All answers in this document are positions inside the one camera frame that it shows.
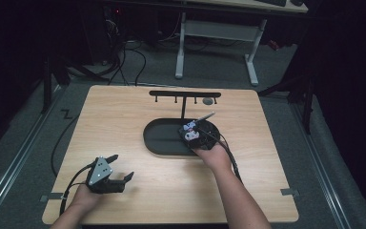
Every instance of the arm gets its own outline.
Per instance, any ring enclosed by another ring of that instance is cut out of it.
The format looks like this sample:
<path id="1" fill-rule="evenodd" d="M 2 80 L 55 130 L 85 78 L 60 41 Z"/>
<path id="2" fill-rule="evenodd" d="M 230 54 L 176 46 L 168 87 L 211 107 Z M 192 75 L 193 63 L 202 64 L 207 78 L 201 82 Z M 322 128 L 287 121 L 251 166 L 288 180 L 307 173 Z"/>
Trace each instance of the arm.
<path id="1" fill-rule="evenodd" d="M 221 145 L 213 146 L 210 151 L 195 149 L 194 152 L 213 171 L 231 229 L 271 228 L 252 195 L 234 175 L 229 157 Z"/>
<path id="2" fill-rule="evenodd" d="M 51 229 L 76 228 L 84 216 L 99 202 L 101 195 L 92 193 L 85 185 L 79 185 L 67 210 L 55 221 Z"/>

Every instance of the wooden tabletop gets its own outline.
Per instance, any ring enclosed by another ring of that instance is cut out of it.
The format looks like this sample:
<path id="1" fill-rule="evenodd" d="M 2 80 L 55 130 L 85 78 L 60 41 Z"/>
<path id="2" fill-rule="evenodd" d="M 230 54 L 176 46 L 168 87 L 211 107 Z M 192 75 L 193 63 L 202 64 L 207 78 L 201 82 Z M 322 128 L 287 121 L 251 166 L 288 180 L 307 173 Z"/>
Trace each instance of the wooden tabletop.
<path id="1" fill-rule="evenodd" d="M 219 223 L 226 222 L 211 171 L 197 156 L 162 157 L 150 152 L 143 131 L 161 117 L 179 118 L 182 99 L 149 95 L 149 91 L 221 93 L 217 104 L 194 104 L 187 99 L 186 117 L 215 112 L 211 121 L 223 134 L 234 154 L 244 185 L 271 222 L 298 219 L 280 159 L 257 93 L 251 90 L 91 87 L 64 157 L 53 193 L 63 193 L 71 178 L 98 156 L 119 155 L 111 163 L 111 179 L 134 171 L 124 193 L 106 194 L 85 224 Z M 77 181 L 84 181 L 86 173 Z M 76 187 L 71 188 L 69 204 Z M 49 200 L 43 215 L 52 224 L 61 200 Z"/>
<path id="2" fill-rule="evenodd" d="M 285 7 L 262 3 L 255 0 L 187 0 L 187 2 L 217 4 L 232 7 L 252 8 L 257 10 L 275 10 L 275 11 L 300 12 L 300 13 L 305 13 L 308 11 L 308 8 L 305 6 L 305 4 L 302 4 L 302 6 L 298 7 L 293 3 L 291 3 L 290 0 L 287 0 Z"/>

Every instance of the desk leg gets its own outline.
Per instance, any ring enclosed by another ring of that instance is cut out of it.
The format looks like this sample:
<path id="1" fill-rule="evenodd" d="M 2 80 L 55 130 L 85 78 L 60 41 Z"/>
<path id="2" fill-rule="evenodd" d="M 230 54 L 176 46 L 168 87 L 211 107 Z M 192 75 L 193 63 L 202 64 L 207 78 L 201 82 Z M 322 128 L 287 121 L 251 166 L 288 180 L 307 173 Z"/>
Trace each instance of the desk leg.
<path id="1" fill-rule="evenodd" d="M 180 24 L 179 53 L 177 54 L 176 74 L 174 75 L 174 77 L 177 79 L 183 78 L 185 32 L 186 32 L 186 12 L 182 12 L 182 22 Z"/>
<path id="2" fill-rule="evenodd" d="M 248 67 L 248 74 L 249 77 L 251 78 L 251 84 L 253 86 L 258 85 L 257 75 L 256 72 L 254 71 L 254 56 L 256 54 L 257 47 L 260 43 L 261 36 L 263 35 L 264 28 L 266 27 L 266 23 L 267 23 L 266 19 L 263 19 L 261 21 L 254 39 L 254 45 L 252 46 L 252 51 L 250 54 L 245 55 L 246 66 Z"/>

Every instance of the gray carpet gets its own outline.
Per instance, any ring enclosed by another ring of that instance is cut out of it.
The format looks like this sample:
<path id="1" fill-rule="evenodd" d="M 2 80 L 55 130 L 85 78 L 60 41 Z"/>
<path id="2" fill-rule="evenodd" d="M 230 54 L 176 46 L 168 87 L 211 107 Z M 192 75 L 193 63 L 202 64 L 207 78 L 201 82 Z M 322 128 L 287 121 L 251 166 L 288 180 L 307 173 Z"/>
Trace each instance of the gray carpet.
<path id="1" fill-rule="evenodd" d="M 212 45 L 201 52 L 187 51 L 184 77 L 180 80 L 174 79 L 177 47 L 174 47 L 173 43 L 164 45 L 168 47 L 152 48 L 143 45 L 137 49 L 146 57 L 145 69 L 138 80 L 140 83 L 261 91 L 279 82 L 296 50 L 296 46 L 292 46 L 275 52 L 269 47 L 261 46 L 254 60 L 260 84 L 254 88 L 250 85 L 243 62 L 242 54 L 246 52 L 246 47 L 249 45 L 247 43 L 229 48 Z M 134 46 L 137 44 L 129 44 L 130 48 Z M 144 59 L 137 52 L 126 52 L 126 54 L 123 74 L 132 84 L 144 64 Z M 89 68 L 99 71 L 104 67 L 98 65 Z M 0 228 L 49 227 L 44 225 L 41 220 L 46 203 L 40 201 L 40 198 L 51 191 L 55 179 L 50 166 L 51 153 L 59 136 L 71 122 L 70 119 L 65 118 L 63 110 L 69 110 L 68 116 L 78 115 L 89 87 L 94 84 L 99 83 L 74 77 L 70 86 L 62 91 L 64 93 L 54 104 L 51 114 L 35 139 L 28 159 L 0 205 Z M 124 85 L 120 74 L 114 78 L 113 84 Z M 261 102 L 287 179 L 290 186 L 299 192 L 299 196 L 295 197 L 299 220 L 295 223 L 274 223 L 273 228 L 337 228 L 316 176 L 304 134 L 292 112 L 292 105 L 287 103 L 283 94 L 262 97 Z M 364 199 L 333 143 L 316 101 L 314 106 L 311 138 L 340 195 L 351 227 L 366 228 Z M 41 108 L 42 87 L 39 87 L 13 119 L 10 128 L 0 141 L 0 178 L 5 174 L 21 148 L 23 140 L 39 117 Z M 60 167 L 63 155 L 67 150 L 73 127 L 74 124 L 66 131 L 54 152 L 56 170 Z"/>

